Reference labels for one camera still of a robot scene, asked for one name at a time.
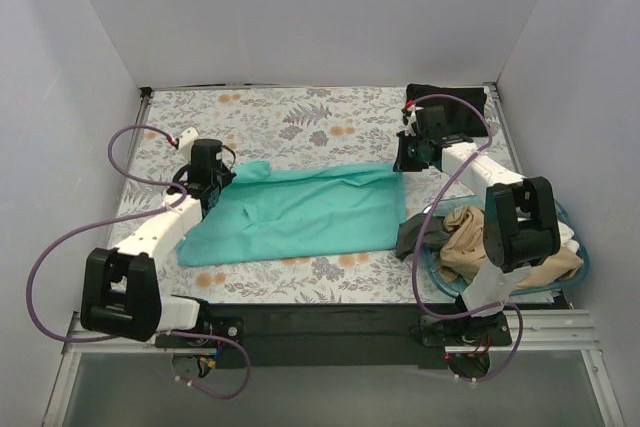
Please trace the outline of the teal t shirt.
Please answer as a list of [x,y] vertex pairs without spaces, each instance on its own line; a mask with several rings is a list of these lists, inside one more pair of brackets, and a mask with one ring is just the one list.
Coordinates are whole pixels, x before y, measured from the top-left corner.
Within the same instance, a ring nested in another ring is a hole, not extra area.
[[389,163],[275,170],[241,165],[218,203],[177,247],[184,267],[389,250],[406,219]]

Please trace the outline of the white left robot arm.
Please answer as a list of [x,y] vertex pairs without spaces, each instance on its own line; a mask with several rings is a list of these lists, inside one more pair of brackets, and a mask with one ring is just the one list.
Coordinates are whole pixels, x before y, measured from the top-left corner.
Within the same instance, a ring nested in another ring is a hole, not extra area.
[[178,331],[193,347],[213,333],[201,301],[160,292],[158,268],[217,204],[235,173],[216,139],[194,139],[181,149],[186,165],[176,173],[161,212],[112,249],[96,248],[86,260],[80,321],[83,328],[136,341]]

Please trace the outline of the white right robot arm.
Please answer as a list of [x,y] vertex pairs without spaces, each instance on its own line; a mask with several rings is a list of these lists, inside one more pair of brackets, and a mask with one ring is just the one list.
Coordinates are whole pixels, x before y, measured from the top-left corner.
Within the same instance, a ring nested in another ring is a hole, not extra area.
[[424,303],[419,308],[439,321],[452,322],[454,336],[475,344],[489,331],[486,317],[500,313],[516,285],[560,247],[556,204],[550,182],[526,178],[491,159],[490,141],[477,145],[448,126],[443,106],[424,108],[410,102],[402,110],[396,172],[434,167],[459,181],[484,203],[483,246],[486,258],[471,284],[458,296],[456,310],[441,314]]

